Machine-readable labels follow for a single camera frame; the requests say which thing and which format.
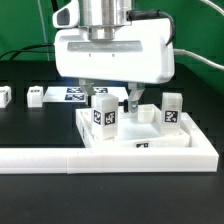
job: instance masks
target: white cube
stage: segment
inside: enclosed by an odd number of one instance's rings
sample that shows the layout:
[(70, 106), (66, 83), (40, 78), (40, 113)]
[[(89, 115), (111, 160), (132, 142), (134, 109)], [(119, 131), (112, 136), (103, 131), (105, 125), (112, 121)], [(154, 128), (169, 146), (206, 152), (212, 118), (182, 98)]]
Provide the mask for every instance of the white cube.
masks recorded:
[(30, 87), (27, 93), (27, 104), (29, 108), (42, 107), (43, 105), (43, 87), (33, 86)]
[(9, 86), (0, 87), (0, 108), (5, 108), (11, 99), (11, 88)]
[(163, 93), (161, 111), (161, 134), (178, 135), (183, 98), (180, 93)]
[(109, 139), (117, 135), (118, 100), (110, 94), (92, 96), (91, 131), (96, 138)]

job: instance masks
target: white platform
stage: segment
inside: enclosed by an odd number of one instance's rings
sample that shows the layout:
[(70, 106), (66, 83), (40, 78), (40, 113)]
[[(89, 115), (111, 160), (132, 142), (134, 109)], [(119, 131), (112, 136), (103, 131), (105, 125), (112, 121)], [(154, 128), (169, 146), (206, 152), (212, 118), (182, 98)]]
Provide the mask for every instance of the white platform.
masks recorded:
[[(95, 141), (90, 130), (90, 109), (76, 110), (76, 123), (86, 149), (68, 160), (69, 172), (215, 172), (216, 150), (187, 113), (181, 114), (179, 136), (161, 136), (160, 110), (153, 124), (137, 123), (135, 114), (121, 112), (119, 134), (114, 141)], [(136, 148), (148, 143), (148, 148)]]

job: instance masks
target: black and white pattern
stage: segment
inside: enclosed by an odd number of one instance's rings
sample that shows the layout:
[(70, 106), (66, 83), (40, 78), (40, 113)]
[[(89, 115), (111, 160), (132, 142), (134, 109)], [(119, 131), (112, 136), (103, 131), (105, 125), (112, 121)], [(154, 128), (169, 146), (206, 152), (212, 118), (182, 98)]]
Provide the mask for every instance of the black and white pattern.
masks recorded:
[(39, 93), (40, 90), (39, 90), (39, 89), (32, 89), (30, 92), (31, 92), (31, 93)]
[(149, 148), (149, 143), (145, 142), (145, 143), (137, 143), (136, 144), (136, 148)]
[(67, 93), (83, 93), (80, 87), (67, 88)]
[(84, 100), (84, 95), (81, 94), (67, 94), (65, 95), (65, 100), (66, 101), (83, 101)]
[(176, 123), (178, 123), (178, 117), (179, 117), (178, 111), (166, 110), (164, 122), (176, 124)]
[(115, 124), (115, 111), (105, 113), (105, 125)]
[(107, 88), (94, 88), (94, 91), (96, 93), (108, 93), (108, 89)]
[(101, 113), (97, 110), (94, 110), (94, 122), (97, 124), (101, 124)]

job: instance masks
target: white block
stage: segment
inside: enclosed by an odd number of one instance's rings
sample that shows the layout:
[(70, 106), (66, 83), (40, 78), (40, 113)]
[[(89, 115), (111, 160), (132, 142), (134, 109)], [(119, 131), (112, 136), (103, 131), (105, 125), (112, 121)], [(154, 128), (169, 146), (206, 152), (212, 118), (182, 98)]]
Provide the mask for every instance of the white block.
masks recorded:
[(34, 86), (30, 87), (27, 93), (28, 107), (42, 107), (43, 105), (43, 87)]
[(163, 93), (160, 132), (179, 135), (183, 98), (180, 93)]
[(0, 87), (0, 108), (5, 108), (11, 99), (11, 88), (9, 86)]
[(91, 131), (98, 139), (109, 139), (117, 135), (117, 97), (110, 94), (92, 96)]

